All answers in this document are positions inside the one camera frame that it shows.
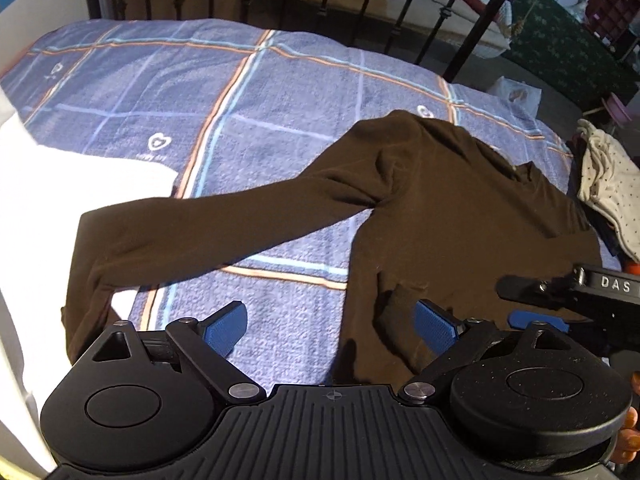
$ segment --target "pink object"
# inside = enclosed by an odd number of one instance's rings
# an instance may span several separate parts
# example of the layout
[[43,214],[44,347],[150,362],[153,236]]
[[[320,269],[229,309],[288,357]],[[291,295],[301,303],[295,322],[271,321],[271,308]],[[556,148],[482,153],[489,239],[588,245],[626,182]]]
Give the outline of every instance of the pink object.
[[602,105],[618,126],[623,126],[631,121],[631,116],[626,111],[626,106],[622,104],[622,101],[613,92],[606,99],[602,98]]

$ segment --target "finger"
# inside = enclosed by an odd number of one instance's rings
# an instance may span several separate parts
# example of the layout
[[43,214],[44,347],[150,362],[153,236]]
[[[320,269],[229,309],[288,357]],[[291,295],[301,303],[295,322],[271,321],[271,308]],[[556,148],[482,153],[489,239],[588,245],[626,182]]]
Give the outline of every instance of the finger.
[[634,428],[638,423],[638,412],[636,412],[635,408],[629,408],[629,411],[626,412],[625,421],[622,424],[623,428]]
[[640,395],[640,372],[631,375],[631,387],[636,395]]
[[616,450],[640,451],[640,431],[622,430],[618,433]]
[[633,451],[614,451],[610,460],[614,464],[628,464],[636,457]]

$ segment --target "bed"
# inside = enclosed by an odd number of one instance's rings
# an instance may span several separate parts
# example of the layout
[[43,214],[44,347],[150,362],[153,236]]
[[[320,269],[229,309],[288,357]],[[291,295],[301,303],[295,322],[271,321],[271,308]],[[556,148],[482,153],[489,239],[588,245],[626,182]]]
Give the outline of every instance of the bed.
[[[355,121],[396,108],[463,126],[513,164],[532,160],[559,189],[575,189],[570,151],[522,108],[309,32],[216,19],[81,20],[45,32],[0,76],[35,140],[164,164],[178,173],[179,198],[293,177]],[[241,300],[248,329],[230,361],[267,390],[323,383],[351,240],[366,217],[140,290],[127,317],[139,330],[160,330]],[[619,269],[600,245],[604,266]]]

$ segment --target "orange stripe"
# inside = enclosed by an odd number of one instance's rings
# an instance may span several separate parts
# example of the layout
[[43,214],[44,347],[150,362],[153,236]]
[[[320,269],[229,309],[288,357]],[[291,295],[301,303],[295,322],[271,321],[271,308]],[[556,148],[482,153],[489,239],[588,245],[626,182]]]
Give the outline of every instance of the orange stripe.
[[307,276],[306,274],[294,274],[292,272],[276,272],[274,270],[247,269],[245,267],[226,266],[220,267],[218,270],[237,274],[239,276],[247,276],[250,278],[266,278],[268,280],[282,280],[284,282],[306,283],[308,285],[322,285],[333,290],[346,290],[347,284],[343,282],[334,282],[317,276]]
[[142,308],[142,318],[140,319],[140,330],[149,330],[149,320],[151,319],[151,309],[158,295],[158,287],[155,286],[146,294],[145,306]]
[[[231,52],[238,52],[240,54],[252,54],[254,52],[254,50],[243,50],[243,49],[239,49],[239,48],[233,48],[233,47],[229,47],[229,46],[219,46],[219,45],[206,45],[206,44],[197,44],[197,43],[191,43],[191,42],[183,42],[183,43],[175,43],[175,42],[167,42],[167,41],[137,41],[137,42],[131,42],[131,43],[105,43],[105,44],[101,44],[101,45],[96,45],[94,47],[77,47],[77,48],[69,48],[66,50],[58,50],[55,52],[48,52],[48,51],[41,51],[41,53],[46,54],[48,56],[55,56],[56,54],[64,54],[65,52],[74,52],[74,51],[82,51],[82,50],[86,50],[89,48],[101,48],[103,46],[110,46],[110,47],[120,47],[120,46],[144,46],[144,45],[149,45],[149,44],[162,44],[165,46],[192,46],[195,48],[213,48],[216,50],[228,50]],[[507,123],[507,122],[503,122],[503,121],[499,121],[497,119],[495,119],[494,117],[487,115],[485,113],[482,112],[478,112],[476,110],[472,110],[471,108],[468,108],[466,104],[460,104],[460,103],[454,103],[450,100],[446,100],[446,99],[441,99],[433,94],[431,94],[430,92],[427,92],[421,88],[417,88],[411,84],[405,83],[404,81],[398,81],[396,79],[392,79],[386,76],[383,76],[381,74],[375,74],[375,73],[371,73],[371,72],[367,72],[366,70],[354,67],[354,66],[349,66],[349,65],[344,65],[344,64],[340,64],[340,63],[335,63],[335,62],[331,62],[331,61],[327,61],[325,59],[321,59],[315,56],[299,56],[297,54],[289,54],[288,52],[283,51],[282,49],[280,49],[277,46],[270,46],[268,47],[268,49],[273,50],[274,52],[280,54],[283,57],[287,57],[289,59],[307,59],[310,61],[314,61],[320,64],[324,64],[327,66],[335,66],[338,68],[345,68],[347,70],[350,70],[351,72],[355,72],[355,73],[361,73],[364,75],[368,75],[369,77],[375,78],[375,79],[380,79],[382,81],[386,81],[389,83],[393,83],[399,86],[403,86],[405,88],[408,88],[409,90],[413,90],[415,92],[418,92],[420,94],[423,94],[431,99],[434,99],[435,101],[444,104],[447,107],[447,111],[449,112],[449,122],[452,123],[453,120],[453,114],[452,114],[452,110],[449,109],[449,107],[457,107],[457,108],[464,108],[466,111],[471,112],[477,116],[483,117],[489,121],[492,121],[494,123],[500,124],[500,126],[504,126],[508,129],[510,129],[511,131],[517,133],[517,134],[521,134],[523,136],[525,136],[527,139],[530,140],[545,140],[544,136],[532,136],[529,134],[526,134],[525,132],[518,130],[517,128],[514,128],[511,124]]]
[[33,47],[34,43],[31,43],[30,46],[28,46],[27,48],[24,48],[20,51],[20,54],[18,54],[17,56],[15,56],[7,66],[5,66],[4,68],[2,68],[0,66],[0,79],[2,79],[5,75],[7,75],[7,73],[9,72],[9,70],[13,69],[18,62],[24,57],[26,56],[29,51],[31,50],[31,48]]
[[[264,39],[267,37],[267,35],[269,33],[270,33],[270,30],[265,30],[262,33],[262,35],[260,36],[260,38],[258,39],[257,45],[260,45],[264,41]],[[188,161],[187,166],[186,166],[186,168],[184,170],[184,173],[182,175],[182,179],[180,181],[180,186],[178,186],[178,191],[176,193],[176,198],[183,198],[184,197],[184,191],[186,190],[187,183],[188,183],[188,181],[189,181],[189,179],[191,177],[191,173],[193,171],[193,168],[195,166],[196,160],[198,158],[198,153],[199,153],[200,148],[202,146],[202,141],[204,140],[204,135],[205,135],[207,129],[209,128],[209,126],[211,125],[211,121],[213,121],[213,118],[220,111],[220,106],[222,106],[222,103],[225,100],[226,96],[228,95],[229,91],[231,90],[233,85],[235,85],[236,82],[238,81],[238,78],[240,77],[240,74],[242,73],[242,70],[244,70],[244,67],[246,66],[246,64],[249,61],[249,57],[250,56],[246,56],[246,57],[242,58],[242,61],[240,62],[240,65],[238,65],[238,67],[236,68],[236,71],[232,75],[231,79],[226,84],[226,86],[224,87],[224,89],[220,93],[220,95],[218,96],[216,102],[213,105],[213,108],[209,112],[209,115],[207,116],[205,121],[202,123],[202,126],[200,127],[200,131],[198,133],[198,136],[196,137],[196,142],[195,142],[195,144],[193,146],[193,149],[191,150],[191,155],[189,157],[189,161]]]
[[[120,26],[120,24],[117,24],[117,25],[114,25],[113,27],[111,27],[104,34],[102,34],[100,36],[100,38],[95,40],[94,43],[99,43],[103,38],[106,38],[109,34],[111,34],[113,32],[114,29],[116,29],[119,26]],[[66,71],[65,75],[63,75],[60,78],[60,80],[57,83],[55,83],[55,85],[53,85],[49,90],[47,90],[45,92],[45,94],[43,95],[42,99],[40,99],[40,102],[38,103],[38,105],[31,111],[29,116],[24,120],[24,124],[28,123],[31,120],[31,118],[37,113],[37,111],[40,110],[40,108],[42,108],[44,106],[44,104],[52,97],[52,95],[55,94],[56,89],[58,88],[60,83],[62,83],[69,75],[71,75],[73,73],[73,71],[89,56],[89,54],[92,53],[94,48],[95,48],[95,45],[91,46],[91,47],[88,47],[87,51],[84,53],[84,55],[80,59],[78,59],[75,63],[73,63],[71,68]]]
[[93,50],[94,48],[105,47],[119,47],[119,46],[192,46],[195,48],[213,48],[215,50],[229,50],[231,52],[239,52],[240,54],[252,54],[255,52],[253,49],[235,48],[232,46],[223,45],[207,45],[200,43],[192,43],[191,41],[131,41],[129,43],[101,43],[95,46],[77,46],[73,48],[63,48],[61,50],[39,50],[36,54],[46,54],[46,56],[56,56],[57,54],[66,54],[68,52],[82,52],[83,50]]
[[[257,45],[260,45],[264,39],[267,37],[267,35],[270,33],[270,30],[265,30],[262,35],[260,36],[260,38],[258,38],[258,42]],[[247,51],[248,54],[253,54],[254,52],[256,52],[256,50],[249,50]],[[209,115],[207,115],[205,121],[202,123],[202,126],[200,127],[200,131],[198,132],[198,135],[196,137],[196,141],[191,149],[191,155],[189,156],[189,160],[187,162],[187,165],[184,168],[184,172],[182,174],[182,178],[180,180],[180,186],[178,186],[177,192],[175,194],[176,198],[183,198],[184,197],[184,191],[186,190],[187,187],[187,183],[191,177],[191,173],[193,172],[193,169],[195,167],[195,163],[196,160],[198,158],[198,153],[202,147],[202,142],[204,140],[204,136],[205,133],[207,131],[207,129],[209,128],[211,121],[213,120],[213,118],[216,116],[216,114],[220,111],[220,107],[222,106],[222,103],[224,102],[226,96],[228,95],[229,91],[231,90],[231,88],[233,87],[233,85],[238,81],[238,78],[240,77],[242,70],[244,70],[244,67],[246,66],[248,60],[249,60],[250,56],[246,56],[243,57],[240,64],[238,65],[238,67],[236,68],[236,71],[234,72],[234,74],[231,76],[231,79],[226,83],[226,86],[224,87],[224,89],[222,90],[222,92],[220,92],[220,95],[218,96],[218,98],[216,99],[216,101],[213,103],[213,107],[211,108],[211,111],[209,112]],[[151,320],[151,310],[153,309],[154,303],[156,301],[156,297],[158,296],[158,287],[160,287],[161,285],[155,285],[147,294],[146,296],[146,300],[145,300],[145,305],[143,307],[142,310],[142,318],[140,321],[140,330],[149,330],[149,322]]]
[[451,105],[451,94],[449,93],[446,81],[444,81],[440,76],[438,76],[438,86],[440,87],[440,90],[442,90],[442,93],[447,96],[447,114],[449,116],[449,122],[451,124],[455,124],[454,108]]
[[554,146],[547,146],[547,149],[552,150],[553,152],[558,152],[560,153],[560,155],[564,155],[566,158],[574,158],[574,156],[571,153],[563,152],[562,150],[559,150]]

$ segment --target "white cloth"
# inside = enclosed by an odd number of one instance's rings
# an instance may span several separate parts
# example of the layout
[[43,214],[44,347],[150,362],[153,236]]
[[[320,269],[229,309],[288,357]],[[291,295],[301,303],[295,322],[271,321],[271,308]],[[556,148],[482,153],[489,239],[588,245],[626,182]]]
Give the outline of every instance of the white cloth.
[[640,170],[622,145],[589,121],[578,131],[587,142],[578,198],[613,224],[620,246],[640,262]]
[[[0,299],[6,303],[0,304],[0,421],[47,471],[54,462],[38,417],[70,369],[60,308],[80,216],[169,196],[176,176],[153,162],[38,145],[0,89]],[[119,295],[114,306],[127,317],[135,291]]]

